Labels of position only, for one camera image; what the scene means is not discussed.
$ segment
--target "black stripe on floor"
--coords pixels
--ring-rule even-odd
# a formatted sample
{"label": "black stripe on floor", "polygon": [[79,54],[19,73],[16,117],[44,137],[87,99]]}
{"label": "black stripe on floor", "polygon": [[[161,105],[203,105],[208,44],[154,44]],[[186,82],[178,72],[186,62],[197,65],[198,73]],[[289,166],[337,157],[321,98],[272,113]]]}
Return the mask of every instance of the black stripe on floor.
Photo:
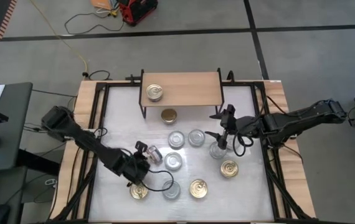
{"label": "black stripe on floor", "polygon": [[262,48],[260,46],[260,41],[259,41],[259,37],[258,37],[258,33],[257,33],[257,28],[255,26],[255,21],[253,19],[253,15],[252,15],[250,1],[249,0],[244,0],[244,5],[245,5],[245,10],[247,11],[248,21],[250,23],[252,40],[253,40],[253,44],[255,46],[255,52],[256,52],[257,58],[258,58],[260,72],[261,72],[261,75],[262,75],[263,79],[268,80],[269,79],[269,74],[267,73],[265,59],[263,57]]}
{"label": "black stripe on floor", "polygon": [[[80,34],[80,35],[60,35],[64,40],[70,39],[93,39],[112,37],[151,37],[160,35],[191,35],[191,34],[234,34],[250,32],[249,28],[236,29],[198,29],[198,30],[169,30],[169,31],[146,31],[146,32],[114,32],[106,34]],[[57,40],[54,35],[37,37],[4,37],[2,41],[27,41],[27,40]]]}

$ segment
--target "gray floor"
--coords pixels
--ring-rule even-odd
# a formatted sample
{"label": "gray floor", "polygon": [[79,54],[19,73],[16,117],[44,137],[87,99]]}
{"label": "gray floor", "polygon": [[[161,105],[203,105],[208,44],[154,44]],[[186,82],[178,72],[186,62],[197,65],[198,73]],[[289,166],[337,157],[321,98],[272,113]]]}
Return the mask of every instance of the gray floor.
{"label": "gray floor", "polygon": [[[330,26],[355,24],[355,1],[257,0],[250,1],[257,27]],[[37,4],[59,34],[76,13],[94,11],[86,0],[38,0]],[[73,21],[80,32],[98,23],[95,17]],[[118,27],[119,19],[102,20]],[[124,32],[249,27],[241,0],[162,0],[153,14]],[[102,33],[101,29],[91,33]],[[52,35],[28,0],[20,0],[6,37]],[[291,110],[320,99],[339,100],[346,110],[354,106],[355,30],[259,33],[271,79],[282,80]],[[249,33],[119,37],[68,40],[88,60],[90,71],[109,70],[111,78],[124,79],[140,69],[149,72],[233,70],[240,79],[261,79]],[[34,88],[75,95],[82,79],[82,62],[58,40],[1,42],[0,83],[32,82]],[[33,93],[27,122],[39,123],[54,105],[68,98]],[[321,125],[303,133],[298,142],[305,161],[311,196],[318,218],[355,222],[355,128],[348,123]],[[60,143],[46,135],[25,133],[21,147],[43,153]],[[52,159],[59,160],[62,151]],[[38,175],[29,174],[29,178]],[[27,189],[32,201],[43,191],[43,181]],[[41,202],[51,199],[46,192]],[[27,203],[22,223],[42,221],[49,203]]]}

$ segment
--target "black cable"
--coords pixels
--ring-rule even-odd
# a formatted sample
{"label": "black cable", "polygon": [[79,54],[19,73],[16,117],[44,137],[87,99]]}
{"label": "black cable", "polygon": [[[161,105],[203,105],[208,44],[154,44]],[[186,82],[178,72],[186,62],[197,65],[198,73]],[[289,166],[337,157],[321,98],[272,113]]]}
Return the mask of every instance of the black cable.
{"label": "black cable", "polygon": [[33,133],[47,133],[47,131],[43,130],[42,128],[32,128],[32,127],[28,127],[28,126],[24,126],[23,130],[30,131]]}
{"label": "black cable", "polygon": [[[247,137],[249,140],[251,140],[251,145],[246,145],[246,144],[244,143],[244,140],[242,139],[241,134],[239,134],[239,132],[241,132],[241,131],[242,131],[244,128],[246,128],[248,125],[254,124],[255,122],[257,122],[257,121],[259,120],[259,118],[261,117],[261,115],[262,115],[262,113],[263,113],[263,111],[264,111],[264,109],[265,109],[265,107],[266,107],[266,104],[267,104],[266,99],[263,99],[263,105],[262,105],[262,107],[261,107],[261,109],[260,109],[260,112],[259,112],[258,116],[254,119],[254,121],[252,121],[251,123],[248,123],[247,125],[242,126],[242,127],[240,128],[240,130],[238,130],[238,131],[236,132],[236,134],[234,135],[234,138],[233,138],[233,151],[234,151],[234,154],[235,154],[236,156],[238,156],[238,157],[244,156],[244,154],[245,154],[245,152],[246,152],[246,150],[247,150],[247,147],[250,147],[250,146],[253,145],[253,139],[252,139],[251,137],[248,137],[248,136],[246,136],[246,137]],[[241,154],[239,154],[239,153],[237,152],[237,150],[235,149],[235,139],[237,138],[238,135],[240,136],[240,137],[239,137],[239,143],[241,143],[241,145],[243,145],[243,147],[244,147],[244,151],[243,151],[243,153],[241,153]]]}
{"label": "black cable", "polygon": [[42,126],[39,125],[39,124],[34,124],[34,123],[30,123],[30,122],[26,122],[25,124],[29,124],[29,125],[32,125],[32,126],[37,126],[38,128],[41,128]]}
{"label": "black cable", "polygon": [[101,18],[101,19],[104,19],[104,18],[107,18],[108,16],[110,16],[110,14],[107,14],[106,16],[99,16],[99,15],[95,14],[94,12],[76,14],[76,15],[74,15],[73,17],[71,17],[69,20],[67,20],[67,21],[64,23],[64,27],[65,27],[65,30],[67,31],[67,33],[68,33],[68,34],[71,34],[71,35],[86,34],[86,33],[89,33],[90,31],[94,30],[94,28],[96,28],[96,27],[102,27],[102,28],[104,28],[104,29],[106,29],[106,30],[108,30],[108,31],[114,32],[114,31],[120,31],[120,30],[122,29],[122,27],[123,27],[123,24],[125,24],[125,22],[122,21],[121,27],[120,27],[119,29],[116,29],[116,30],[109,29],[109,28],[107,28],[107,27],[105,27],[105,26],[103,26],[103,25],[101,25],[101,24],[97,24],[97,25],[93,26],[92,28],[90,28],[89,30],[86,30],[86,31],[84,31],[84,32],[71,33],[71,32],[68,30],[67,24],[68,24],[73,18],[75,18],[75,17],[77,17],[77,16],[89,16],[89,15],[95,15],[95,16],[97,16],[98,18]]}
{"label": "black cable", "polygon": [[53,95],[58,95],[58,96],[76,97],[76,96],[72,96],[72,95],[67,95],[67,94],[62,94],[62,93],[54,93],[54,92],[43,91],[43,90],[32,90],[32,91],[36,91],[38,93],[53,94]]}
{"label": "black cable", "polygon": [[350,117],[351,112],[352,112],[352,110],[354,110],[354,109],[355,109],[355,106],[352,107],[352,108],[349,110],[349,112],[348,112],[348,120],[350,120],[350,121],[353,121],[353,120],[354,120],[353,118]]}
{"label": "black cable", "polygon": [[39,178],[45,176],[45,175],[47,175],[47,174],[43,174],[43,175],[37,176],[37,177],[33,178],[32,180],[30,180],[30,181],[24,183],[20,189],[18,189],[16,192],[14,192],[14,193],[9,197],[9,199],[5,202],[5,204],[9,203],[9,201],[10,201],[18,192],[22,191],[22,190],[24,189],[24,187],[25,187],[27,184],[29,184],[29,183],[31,183],[31,182],[33,182],[33,181],[35,181],[35,180],[37,180],[37,179],[39,179]]}
{"label": "black cable", "polygon": [[103,136],[105,136],[108,133],[108,129],[107,128],[98,128],[98,129],[95,130],[95,133],[96,133],[96,131],[101,131],[100,132],[100,137],[103,137]]}
{"label": "black cable", "polygon": [[66,142],[63,143],[63,144],[61,144],[61,145],[59,145],[59,146],[57,146],[57,147],[54,147],[53,149],[51,149],[51,150],[49,150],[49,151],[47,151],[47,152],[45,152],[45,153],[43,153],[43,154],[40,155],[39,157],[44,157],[45,155],[51,153],[52,151],[54,151],[54,150],[60,148],[61,146],[65,145],[65,144],[66,144]]}
{"label": "black cable", "polygon": [[270,96],[267,96],[267,98],[268,98],[268,99],[277,107],[277,109],[278,109],[279,111],[281,111],[284,115],[287,115],[287,116],[290,116],[290,117],[296,117],[296,118],[299,117],[299,116],[304,115],[305,113],[307,113],[307,112],[309,112],[310,110],[312,110],[314,106],[316,106],[317,104],[319,104],[319,103],[325,101],[325,100],[319,100],[319,101],[317,101],[316,103],[313,103],[307,110],[304,110],[304,111],[302,111],[301,113],[298,113],[298,114],[288,114],[288,113],[286,113],[285,111],[283,111],[283,109],[282,109],[281,107],[279,107],[279,106],[277,105],[277,103],[276,103]]}
{"label": "black cable", "polygon": [[297,151],[295,151],[294,149],[286,146],[286,145],[283,145],[286,149],[289,149],[290,151],[294,152],[297,156],[299,156],[299,158],[301,158],[301,161],[302,161],[302,164],[303,164],[303,159],[302,159],[302,156],[301,154],[299,154]]}
{"label": "black cable", "polygon": [[77,102],[77,99],[78,99],[78,95],[76,95],[75,97],[71,97],[70,100],[68,100],[68,103],[67,103],[67,108],[70,109],[70,103],[71,101],[73,100],[73,105],[72,105],[72,108],[71,108],[71,111],[73,112],[75,110],[75,104]]}
{"label": "black cable", "polygon": [[45,201],[45,202],[37,202],[36,199],[38,199],[40,196],[42,196],[44,193],[46,193],[48,190],[52,189],[52,187],[47,187],[44,191],[42,191],[41,193],[39,193],[38,195],[36,195],[36,197],[34,197],[34,203],[47,203],[47,202],[51,202],[52,200],[49,201]]}
{"label": "black cable", "polygon": [[159,174],[159,173],[165,172],[165,173],[169,174],[172,177],[171,185],[169,187],[165,188],[165,189],[151,189],[146,184],[144,184],[144,182],[142,180],[140,180],[141,184],[143,184],[143,186],[145,188],[147,188],[148,190],[153,191],[153,192],[163,192],[165,190],[169,190],[172,187],[172,185],[174,183],[174,178],[173,178],[173,175],[170,173],[170,171],[167,171],[167,170],[159,170],[159,171],[148,170],[148,172],[151,172],[153,174]]}
{"label": "black cable", "polygon": [[52,204],[52,208],[50,209],[50,212],[49,212],[49,216],[47,217],[46,220],[50,220],[50,217],[52,216],[52,213],[53,213],[53,210],[54,210],[54,207],[55,207],[55,203],[57,201],[57,193],[59,192],[59,177],[60,176],[57,176],[57,183],[56,183],[56,187],[55,187],[55,194],[54,194],[54,202]]}
{"label": "black cable", "polygon": [[[135,159],[135,157],[133,157],[132,152],[127,150],[127,149],[122,149],[122,148],[121,148],[121,150],[127,152],[131,156],[130,158],[132,158],[134,160],[133,161],[133,165],[135,165],[135,173],[137,174],[138,173],[138,167],[136,165],[136,159]],[[169,171],[167,171],[167,170],[159,170],[159,171],[148,170],[148,172],[151,172],[151,173],[154,173],[154,174],[165,172],[165,173],[169,174],[172,177],[171,185],[169,187],[165,188],[165,189],[159,189],[159,190],[158,189],[149,188],[142,180],[140,180],[141,184],[143,184],[143,186],[145,188],[147,188],[148,190],[153,191],[153,192],[163,192],[165,190],[169,190],[172,187],[172,185],[174,183],[174,178],[173,178],[173,175]]]}
{"label": "black cable", "polygon": [[97,71],[94,71],[94,72],[92,72],[92,73],[88,76],[88,79],[89,79],[89,80],[94,80],[94,79],[92,79],[92,75],[94,75],[94,74],[96,74],[96,73],[99,73],[99,72],[105,72],[105,73],[107,73],[107,77],[104,78],[104,79],[100,79],[101,81],[112,80],[112,78],[110,78],[111,73],[110,73],[109,71],[107,71],[107,70],[97,70]]}
{"label": "black cable", "polygon": [[70,188],[68,190],[68,196],[67,196],[67,201],[70,200],[70,194],[71,194],[71,187],[72,187],[72,179],[73,179],[73,170],[75,169],[75,164],[77,162],[77,157],[80,152],[80,148],[78,148],[77,152],[75,153],[75,158],[73,159],[73,164],[72,164],[72,170],[71,170],[71,179],[70,179]]}

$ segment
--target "black metal frame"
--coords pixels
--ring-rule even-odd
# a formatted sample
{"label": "black metal frame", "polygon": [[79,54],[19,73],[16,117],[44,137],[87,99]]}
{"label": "black metal frame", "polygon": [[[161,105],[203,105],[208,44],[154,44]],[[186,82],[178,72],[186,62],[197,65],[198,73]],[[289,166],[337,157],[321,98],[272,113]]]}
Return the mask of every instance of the black metal frame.
{"label": "black metal frame", "polygon": [[[103,97],[103,103],[102,103],[102,110],[100,112],[100,123],[99,123],[99,128],[102,128],[105,112],[107,110],[107,102],[108,102],[108,96],[110,93],[110,88],[111,87],[118,87],[118,86],[140,87],[141,83],[135,82],[135,80],[137,80],[137,79],[138,79],[138,77],[134,77],[131,75],[129,78],[127,78],[127,80],[130,80],[130,82],[126,82],[126,83],[101,83],[101,82],[97,83],[95,97],[93,99],[92,113],[90,115],[89,128],[92,128],[94,126],[94,120],[96,117],[95,112],[96,112],[96,108],[98,106],[100,91],[101,90],[105,91],[104,97]],[[261,112],[260,108],[259,108],[257,92],[256,92],[256,90],[258,89],[261,93],[262,103],[266,104],[265,113],[269,113],[269,109],[267,107],[265,86],[264,86],[263,82],[237,82],[234,79],[234,74],[232,71],[229,72],[227,79],[228,80],[226,82],[221,82],[221,84],[222,84],[221,88],[223,86],[249,86],[250,87],[251,93],[252,93],[255,115],[259,115]],[[278,151],[273,150],[274,161],[275,161],[275,166],[276,166],[276,170],[277,170],[277,173],[274,173],[274,171],[270,165],[270,160],[269,160],[269,156],[268,156],[269,148],[268,148],[267,140],[261,138],[260,142],[261,142],[261,147],[262,147],[263,161],[265,164],[265,172],[266,172],[267,184],[268,184],[268,188],[269,188],[270,202],[271,202],[271,206],[272,206],[274,222],[276,222],[276,223],[290,223],[290,224],[299,224],[299,223],[319,223],[319,224],[331,223],[332,224],[332,223],[335,223],[335,222],[319,221],[318,219],[310,218],[305,213],[303,213],[302,209],[295,203],[294,199],[286,191]],[[96,172],[98,159],[95,156],[93,157],[90,171],[86,175],[86,177],[84,177],[84,173],[86,173],[87,159],[88,159],[88,154],[85,156],[85,161],[84,160],[82,161],[82,165],[81,165],[81,169],[80,169],[80,173],[79,173],[79,176],[82,177],[82,179],[78,180],[77,186],[78,186],[79,192],[77,192],[73,195],[73,198],[75,198],[75,201],[72,203],[72,205],[73,205],[73,210],[72,210],[73,212],[72,212],[72,217],[71,217],[72,219],[69,221],[62,221],[62,220],[56,221],[55,220],[55,221],[53,221],[54,223],[56,223],[56,222],[57,223],[64,223],[64,222],[68,222],[68,223],[79,222],[79,223],[81,223],[82,222],[82,219],[81,220],[77,219],[77,210],[79,207],[79,200],[77,200],[77,198],[80,196],[80,194],[83,192],[83,190],[86,186],[88,186],[88,194],[87,194],[86,203],[85,203],[83,220],[85,220],[86,222],[88,221],[89,210],[90,210],[90,206],[91,206],[91,202],[92,202],[93,185],[94,185],[94,181],[95,181],[94,176],[95,176],[95,172]],[[276,187],[279,189],[279,191],[281,192],[281,194],[283,196],[282,198],[283,198],[286,218],[281,218],[279,215],[274,185],[276,185]],[[292,219],[290,217],[291,209],[297,214],[297,216],[300,219]]]}
{"label": "black metal frame", "polygon": [[[221,93],[222,93],[222,104],[220,106],[220,108],[218,109],[217,107],[215,107],[215,112],[218,113],[223,105],[224,105],[224,94],[223,94],[223,86],[248,86],[251,89],[251,93],[252,93],[252,99],[253,99],[253,105],[254,105],[254,110],[255,110],[255,114],[258,115],[260,112],[260,108],[258,106],[258,98],[257,98],[257,94],[256,91],[257,89],[260,90],[261,95],[262,95],[262,101],[263,103],[267,103],[267,101],[264,101],[264,99],[266,98],[266,93],[265,93],[265,87],[263,85],[263,82],[237,82],[234,79],[234,73],[233,71],[230,71],[227,79],[230,80],[229,82],[223,82],[222,81],[222,75],[221,75],[221,70],[218,68],[218,73],[219,73],[219,79],[220,79],[220,89],[221,89]],[[96,93],[95,93],[95,98],[93,101],[93,106],[92,106],[92,110],[96,110],[97,105],[98,105],[98,98],[100,96],[100,91],[104,90],[104,97],[103,97],[103,104],[102,104],[102,110],[100,112],[100,123],[99,123],[99,127],[98,128],[102,128],[103,127],[103,119],[104,119],[104,115],[105,112],[107,110],[107,102],[108,102],[108,96],[110,94],[110,88],[111,87],[124,87],[124,86],[137,86],[140,87],[140,94],[139,94],[139,104],[140,104],[140,100],[141,100],[141,81],[143,80],[143,74],[144,74],[144,70],[141,71],[141,76],[140,76],[140,82],[135,82],[135,80],[138,80],[138,77],[134,77],[134,76],[130,76],[129,78],[126,78],[127,80],[130,80],[129,83],[97,83],[96,85]],[[145,113],[146,113],[146,108],[142,107],[140,104],[140,108],[141,108],[141,112],[143,114],[143,117],[145,117]],[[94,121],[95,118],[95,114],[91,114],[91,121]],[[269,162],[269,156],[267,153],[267,146],[266,146],[266,141],[264,141],[264,139],[261,139],[261,146],[262,146],[262,156],[263,156],[263,160],[264,162]],[[278,214],[278,207],[277,207],[277,199],[276,199],[276,195],[275,195],[275,189],[273,186],[273,182],[271,180],[271,178],[269,178],[268,176],[266,176],[267,178],[267,184],[268,184],[268,188],[269,188],[269,194],[270,194],[270,202],[272,205],[272,210],[273,210],[273,217],[274,219],[278,219],[280,218],[279,214]],[[88,219],[89,217],[89,210],[90,210],[90,204],[92,201],[92,193],[93,193],[93,185],[94,185],[94,179],[89,183],[88,186],[88,195],[87,195],[87,202],[85,204],[85,213],[83,218]]]}
{"label": "black metal frame", "polygon": [[[220,72],[220,68],[217,69],[217,73],[219,75],[220,94],[221,94],[221,97],[222,97],[222,104],[219,106],[219,109],[217,108],[218,106],[215,106],[215,113],[220,113],[220,111],[222,110],[223,104],[225,103],[225,96],[224,96],[224,93],[223,93],[222,74]],[[141,105],[141,92],[143,90],[143,85],[142,85],[142,83],[143,83],[143,75],[144,75],[144,70],[142,69],[141,73],[140,73],[139,106],[140,106],[140,110],[141,110],[141,114],[143,115],[143,118],[146,119],[147,107],[145,107],[145,106],[143,107]],[[131,80],[131,83],[134,80],[137,80],[137,79],[139,79],[139,78],[134,77],[133,75],[131,75],[130,77],[125,78],[125,80]]]}

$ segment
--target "cable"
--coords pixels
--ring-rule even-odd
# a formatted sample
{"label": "cable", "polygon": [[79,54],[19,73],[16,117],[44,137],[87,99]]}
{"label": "cable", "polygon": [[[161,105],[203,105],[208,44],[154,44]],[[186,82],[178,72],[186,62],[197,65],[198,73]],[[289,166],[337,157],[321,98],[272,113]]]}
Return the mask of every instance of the cable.
{"label": "cable", "polygon": [[354,110],[354,109],[355,109],[355,106],[352,107],[352,108],[349,110],[349,112],[348,112],[348,120],[350,120],[350,121],[353,121],[353,120],[354,120],[353,118],[350,117],[351,112],[352,112],[352,110]]}
{"label": "cable", "polygon": [[29,124],[29,125],[32,125],[32,126],[37,126],[37,127],[42,127],[41,125],[39,125],[39,124],[34,124],[34,123],[30,123],[30,122],[26,122],[25,124]]}
{"label": "cable", "polygon": [[98,8],[97,10],[96,10],[96,13],[97,14],[101,14],[101,13],[105,13],[105,12],[107,12],[107,13],[110,13],[111,11],[109,11],[109,10],[107,10],[107,11],[100,11],[100,10],[102,10],[103,8]]}
{"label": "cable", "polygon": [[53,94],[53,95],[59,95],[59,96],[67,96],[67,97],[76,97],[76,96],[73,96],[73,95],[67,95],[67,94],[62,94],[62,93],[53,93],[53,92],[49,92],[49,91],[43,91],[43,90],[32,90],[32,91],[36,91],[36,92],[39,92],[39,93],[47,93],[47,94]]}
{"label": "cable", "polygon": [[305,113],[309,112],[310,110],[313,109],[314,106],[316,106],[317,104],[321,103],[321,102],[324,102],[325,100],[319,100],[317,101],[316,103],[313,103],[308,109],[302,111],[301,113],[298,113],[298,114],[288,114],[286,113],[285,111],[283,111],[283,109],[281,107],[279,107],[277,105],[277,103],[270,97],[270,96],[267,96],[267,98],[277,107],[277,109],[279,111],[281,111],[284,115],[287,115],[287,116],[290,116],[290,117],[299,117],[299,116],[302,116],[304,115]]}
{"label": "cable", "polygon": [[165,173],[169,174],[172,177],[171,185],[169,187],[165,188],[165,189],[159,189],[159,190],[158,189],[149,188],[146,184],[144,184],[144,182],[142,180],[140,180],[141,184],[143,184],[143,186],[145,188],[147,188],[148,190],[153,191],[153,192],[163,192],[165,190],[169,190],[172,187],[172,185],[174,183],[174,178],[173,178],[173,175],[170,173],[170,171],[167,171],[167,170],[159,170],[159,171],[148,170],[148,172],[151,172],[153,174],[159,174],[159,173],[165,172]]}
{"label": "cable", "polygon": [[27,128],[24,128],[23,129],[24,131],[29,131],[29,132],[32,132],[32,133],[39,133],[39,134],[46,134],[47,132],[43,132],[43,131],[33,131],[31,129],[27,129]]}
{"label": "cable", "polygon": [[104,137],[107,133],[108,133],[108,129],[107,128],[98,128],[94,131],[94,133],[96,133],[96,131],[101,131],[100,132],[100,137]]}
{"label": "cable", "polygon": [[[135,157],[133,157],[132,152],[129,151],[129,150],[127,150],[127,149],[122,149],[122,148],[120,148],[120,149],[121,149],[122,151],[127,152],[127,153],[131,156],[130,158],[132,158],[132,159],[134,160],[133,165],[135,165],[135,173],[137,174],[137,173],[138,173],[138,167],[137,167],[137,165],[136,165],[136,159],[135,159]],[[148,172],[151,172],[151,173],[154,173],[154,174],[158,174],[158,173],[165,172],[165,173],[169,174],[169,175],[172,177],[171,185],[170,185],[169,187],[165,188],[165,189],[159,189],[159,190],[158,190],[158,189],[155,190],[155,189],[149,188],[142,180],[140,180],[141,184],[143,184],[143,186],[144,186],[145,188],[147,188],[148,190],[153,191],[153,192],[163,192],[163,191],[165,191],[165,190],[169,190],[169,189],[172,187],[172,185],[173,185],[173,183],[174,183],[174,178],[173,178],[173,175],[172,175],[169,171],[166,171],[166,170],[159,170],[159,171],[148,170]]]}
{"label": "cable", "polygon": [[88,64],[86,62],[86,60],[82,57],[82,55],[80,55],[78,50],[75,50],[73,47],[69,46],[69,44],[66,43],[66,41],[64,41],[57,33],[56,31],[53,29],[52,25],[50,24],[49,20],[46,18],[45,14],[38,8],[38,6],[35,4],[34,0],[30,0],[30,2],[32,3],[32,5],[34,5],[34,7],[39,11],[39,13],[42,15],[42,17],[44,18],[45,22],[47,23],[47,25],[50,27],[50,29],[52,30],[53,34],[56,36],[56,38],[58,38],[59,40],[61,40],[76,56],[78,56],[83,64],[85,65],[85,73],[88,73]]}
{"label": "cable", "polygon": [[50,209],[50,212],[49,212],[49,216],[47,217],[46,220],[50,220],[50,217],[52,216],[52,213],[53,213],[53,210],[54,210],[54,207],[55,207],[55,203],[57,201],[57,193],[59,192],[59,177],[60,176],[57,176],[57,183],[56,183],[56,187],[55,187],[55,194],[54,194],[54,202],[52,204],[52,208]]}
{"label": "cable", "polygon": [[60,148],[61,146],[65,145],[65,144],[66,144],[66,142],[65,142],[65,143],[63,143],[63,144],[61,144],[61,145],[59,145],[59,146],[57,146],[57,147],[54,147],[53,149],[51,149],[51,150],[49,150],[49,151],[47,151],[47,152],[45,152],[45,153],[43,153],[43,154],[42,154],[42,155],[40,155],[39,157],[44,157],[45,155],[47,155],[47,154],[51,153],[52,151],[54,151],[54,150],[56,150],[56,149]]}
{"label": "cable", "polygon": [[69,188],[69,190],[68,190],[67,201],[70,200],[71,187],[72,187],[72,179],[73,179],[73,170],[75,169],[75,163],[77,162],[77,157],[78,157],[79,152],[80,152],[80,148],[78,148],[77,152],[75,153],[75,158],[73,159],[72,170],[71,170],[71,179],[70,179],[70,188]]}
{"label": "cable", "polygon": [[95,72],[92,72],[92,73],[88,76],[88,79],[89,79],[89,80],[93,80],[93,79],[91,78],[92,75],[94,75],[94,74],[96,74],[96,73],[98,73],[98,72],[105,72],[105,73],[108,74],[107,77],[106,77],[105,79],[102,79],[101,81],[112,80],[112,78],[110,78],[111,73],[110,73],[109,71],[106,71],[106,70],[97,70],[97,71],[95,71]]}
{"label": "cable", "polygon": [[40,196],[42,196],[44,193],[46,193],[48,190],[50,190],[52,187],[47,187],[44,191],[42,191],[41,193],[39,193],[38,195],[36,195],[36,197],[34,197],[34,203],[47,203],[47,202],[51,202],[52,200],[49,201],[45,201],[45,202],[37,202],[36,199],[38,199]]}
{"label": "cable", "polygon": [[[266,107],[266,104],[267,104],[266,99],[263,99],[263,102],[264,102],[264,104],[262,105],[262,107],[261,107],[261,109],[260,109],[260,112],[259,112],[258,116],[254,119],[254,121],[252,121],[251,123],[248,123],[248,124],[245,125],[245,126],[242,126],[242,127],[240,128],[240,130],[238,130],[238,131],[236,132],[236,134],[234,135],[234,138],[233,138],[233,151],[234,151],[234,154],[235,154],[236,156],[238,156],[238,157],[244,156],[244,154],[245,154],[245,152],[246,152],[246,150],[247,150],[247,147],[250,147],[250,146],[253,145],[253,139],[252,139],[251,137],[248,137],[248,136],[246,136],[246,137],[247,137],[249,140],[251,140],[251,145],[246,145],[246,144],[244,143],[244,140],[242,139],[241,135],[239,134],[239,132],[241,132],[241,131],[242,131],[244,128],[246,128],[248,125],[254,124],[255,122],[257,122],[257,121],[259,120],[259,118],[260,118],[260,116],[262,115],[262,113],[263,113],[263,111],[264,111],[264,109],[265,109],[265,107]],[[244,147],[244,151],[243,151],[241,154],[237,153],[237,150],[235,149],[235,139],[237,138],[237,136],[239,136],[239,143],[240,143],[241,145],[243,145],[243,147]]]}
{"label": "cable", "polygon": [[70,100],[68,100],[68,103],[67,103],[67,108],[68,109],[70,109],[70,103],[73,100],[73,105],[72,105],[72,108],[71,108],[72,112],[75,110],[75,103],[77,102],[77,98],[78,98],[78,95],[76,95],[75,97],[72,97]]}
{"label": "cable", "polygon": [[106,18],[106,17],[109,16],[109,14],[106,15],[106,16],[99,16],[99,15],[95,14],[94,12],[76,14],[76,15],[72,16],[69,20],[67,20],[67,21],[64,23],[64,27],[65,27],[65,30],[67,31],[67,33],[68,33],[68,34],[71,34],[71,35],[86,34],[86,33],[89,33],[90,31],[94,30],[94,28],[96,28],[96,27],[102,27],[102,28],[104,28],[104,29],[106,29],[106,30],[108,30],[108,31],[117,32],[117,31],[122,30],[122,27],[123,27],[123,25],[125,24],[125,22],[122,21],[121,27],[120,27],[119,29],[116,29],[116,30],[109,29],[109,28],[107,28],[107,27],[105,27],[105,26],[103,26],[103,25],[101,25],[101,24],[97,24],[97,25],[93,26],[92,28],[90,28],[89,30],[86,30],[86,31],[84,31],[84,32],[71,33],[71,32],[68,30],[67,24],[68,24],[72,19],[74,19],[74,18],[77,17],[77,16],[89,16],[89,15],[95,15],[95,16],[97,16],[98,18],[101,18],[101,19],[104,19],[104,18]]}
{"label": "cable", "polygon": [[299,154],[297,151],[295,151],[294,149],[292,149],[292,148],[290,148],[290,147],[288,147],[288,146],[286,146],[286,145],[283,145],[283,146],[284,146],[286,149],[288,149],[288,150],[294,152],[296,155],[298,155],[299,158],[301,158],[301,161],[302,161],[302,164],[303,164],[303,159],[302,159],[301,154]]}
{"label": "cable", "polygon": [[37,180],[37,179],[39,179],[39,178],[45,176],[45,175],[47,175],[47,174],[43,174],[43,175],[37,176],[37,177],[33,178],[32,180],[30,180],[30,181],[26,182],[25,184],[23,184],[20,189],[18,189],[14,194],[12,194],[12,195],[9,197],[9,199],[5,202],[5,204],[9,203],[9,201],[10,201],[18,192],[22,191],[22,190],[24,189],[24,187],[25,187],[27,184],[29,184],[29,183],[31,183],[31,182],[33,182],[33,181],[35,181],[35,180]]}

